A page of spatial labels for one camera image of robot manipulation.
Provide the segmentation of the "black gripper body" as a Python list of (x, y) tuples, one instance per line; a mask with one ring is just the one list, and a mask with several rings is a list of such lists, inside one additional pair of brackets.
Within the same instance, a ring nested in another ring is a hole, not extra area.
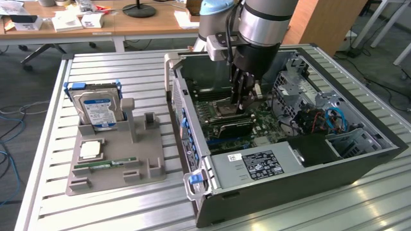
[(233, 71), (241, 70), (254, 75), (255, 79), (262, 79), (267, 73), (281, 44), (270, 47), (255, 46), (253, 44), (237, 47)]

